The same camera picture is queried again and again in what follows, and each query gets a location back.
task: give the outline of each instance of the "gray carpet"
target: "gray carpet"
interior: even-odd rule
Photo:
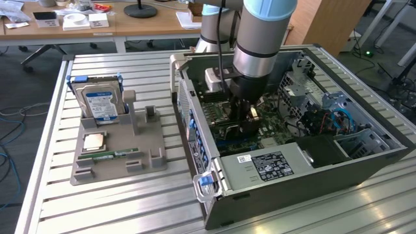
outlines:
[[[357,26],[357,31],[364,32],[368,27],[373,15],[363,18]],[[368,39],[363,50],[372,49],[372,41],[376,38],[384,24],[381,23]],[[195,46],[195,39],[184,40],[187,47]],[[383,46],[384,54],[375,52],[372,60],[384,64],[385,69],[395,75],[400,73],[401,67],[396,65],[400,58],[416,42],[415,34],[409,33],[401,28],[397,28]],[[97,43],[99,48],[91,49],[88,44],[63,45],[63,49],[69,54],[101,54],[116,53],[115,44],[109,42]],[[148,51],[148,50],[172,50],[181,49],[179,40],[156,40],[155,48],[149,49],[145,42],[129,43],[131,48],[128,52]],[[39,46],[29,46],[31,52],[35,51]],[[37,58],[29,65],[33,67],[35,72],[27,74],[20,67],[20,61],[29,55],[19,51],[17,47],[9,47],[8,52],[0,56],[0,109],[11,106],[24,107],[39,102],[47,102],[52,98],[52,91],[56,82],[56,76],[59,73],[61,55],[49,50],[40,58]],[[339,60],[351,69],[352,72],[371,65],[369,62],[353,57],[351,53],[343,53],[339,55]],[[379,68],[368,69],[359,75],[369,82],[371,85],[383,88],[389,83],[389,78],[385,74],[377,72]],[[416,67],[412,69],[409,75],[411,79],[416,78]],[[11,156],[15,159],[16,167],[20,175],[20,181],[23,191],[19,198],[13,203],[21,203],[29,174],[32,170],[32,164],[36,156],[37,145],[41,137],[47,116],[27,117],[25,119],[25,132],[16,141],[7,144],[7,149]],[[11,117],[12,120],[20,120],[21,116]],[[0,137],[16,126],[15,123],[0,122]],[[5,167],[0,167],[0,178],[5,172]],[[0,204],[4,204],[16,193],[16,178],[11,173],[5,180],[0,183]],[[0,211],[0,233],[11,234],[15,231],[17,217],[20,212],[20,206],[5,208]]]

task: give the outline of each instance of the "blue cable on floor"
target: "blue cable on floor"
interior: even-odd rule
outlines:
[[[20,130],[19,134],[12,139],[9,139],[5,143],[0,144],[1,146],[4,146],[8,143],[11,143],[13,140],[16,140],[17,137],[20,137],[20,135],[24,133],[25,124],[23,122],[20,122],[20,121],[7,120],[4,118],[0,118],[0,120],[5,121],[5,122],[11,122],[11,123],[19,123],[20,126],[21,126],[21,130]],[[17,173],[17,170],[16,170],[15,161],[11,159],[11,157],[7,154],[1,154],[0,153],[0,155],[4,157],[4,160],[9,161],[9,164],[12,165],[12,170],[15,172],[16,181],[17,181],[17,192],[16,192],[15,196],[12,197],[12,199],[0,207],[0,211],[1,211],[8,206],[8,204],[11,204],[15,201],[15,199],[19,197],[20,192],[21,192],[21,185],[20,185],[20,179],[19,179],[19,173]]]
[[[23,122],[20,122],[20,121],[7,120],[7,119],[4,119],[4,118],[0,118],[0,120],[4,121],[4,122],[19,123],[20,126],[21,126],[21,129],[20,129],[20,132],[19,132],[17,136],[15,136],[12,139],[9,139],[5,143],[0,144],[0,145],[7,145],[7,144],[11,143],[13,140],[16,140],[17,137],[20,137],[20,135],[24,133],[24,131],[25,131],[25,124],[24,124]]]
[[[17,181],[17,192],[16,192],[13,198],[0,207],[0,211],[1,211],[8,206],[8,204],[11,204],[15,201],[15,199],[19,197],[20,192],[21,192],[21,185],[20,185],[20,179],[19,179],[19,174],[17,174],[17,170],[16,170],[13,160],[5,154],[0,154],[0,155],[5,158],[5,160],[9,161],[11,165],[12,165],[13,172],[15,172],[16,181]]]

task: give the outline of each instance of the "chair wheel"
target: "chair wheel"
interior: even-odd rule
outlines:
[[[155,47],[152,41],[147,42],[145,44],[148,45],[149,48],[153,48],[153,47]]]
[[[92,49],[97,49],[97,48],[99,48],[99,46],[97,46],[96,43],[89,43],[89,47],[91,47]]]
[[[32,73],[32,72],[33,72],[33,68],[32,68],[32,67],[24,66],[24,71],[25,71],[27,73]]]
[[[27,48],[25,46],[19,46],[19,50],[20,50],[21,52],[27,52],[27,51],[28,51],[28,48]]]

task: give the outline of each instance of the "metal table surface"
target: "metal table surface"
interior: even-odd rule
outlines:
[[[415,126],[387,106],[324,50],[309,47],[399,130],[416,142]],[[204,229],[169,98],[169,55],[180,51],[80,55],[63,61],[16,233],[280,234],[415,233],[416,155],[385,167],[361,185],[221,229]],[[92,184],[69,184],[80,108],[67,75],[115,75],[136,91],[136,110],[161,113],[168,169]],[[337,86],[323,73],[316,80]]]

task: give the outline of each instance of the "black lamp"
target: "black lamp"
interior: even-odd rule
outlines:
[[[157,14],[157,9],[149,5],[141,4],[141,0],[137,0],[137,4],[124,7],[124,13],[135,18],[149,18]]]

